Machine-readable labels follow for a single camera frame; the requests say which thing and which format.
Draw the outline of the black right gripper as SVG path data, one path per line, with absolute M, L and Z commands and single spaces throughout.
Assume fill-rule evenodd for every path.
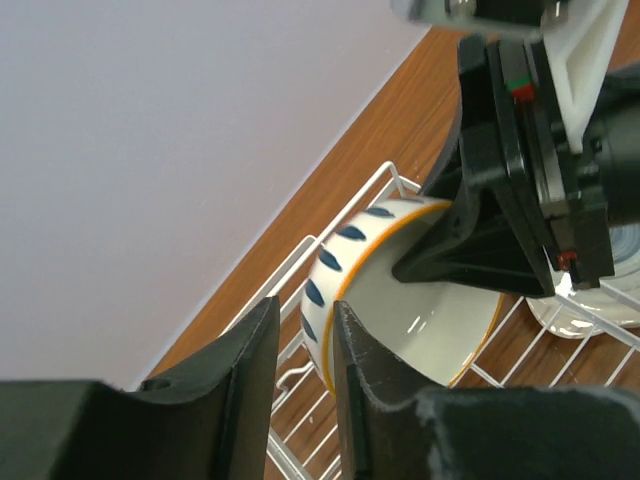
M 419 191 L 450 206 L 394 277 L 533 298 L 552 295 L 552 271 L 599 287 L 614 271 L 609 229 L 639 221 L 638 64 L 606 74 L 579 153 L 541 44 L 469 35 L 457 70 L 454 119 Z

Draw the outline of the white bowl with blue dashes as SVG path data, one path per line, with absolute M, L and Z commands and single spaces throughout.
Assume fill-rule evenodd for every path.
M 304 344 L 335 389 L 333 305 L 343 300 L 380 343 L 435 383 L 464 375 L 500 317 L 501 293 L 447 282 L 401 283 L 393 265 L 449 208 L 422 196 L 379 201 L 319 247 L 300 311 Z

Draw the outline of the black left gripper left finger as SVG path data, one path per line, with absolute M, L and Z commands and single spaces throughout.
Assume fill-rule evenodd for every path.
M 280 305 L 261 300 L 227 333 L 124 392 L 99 381 L 5 381 L 5 479 L 259 479 Z

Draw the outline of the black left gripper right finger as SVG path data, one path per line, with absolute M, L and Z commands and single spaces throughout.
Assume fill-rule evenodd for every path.
M 639 397 L 617 387 L 449 389 L 334 314 L 346 479 L 635 479 Z

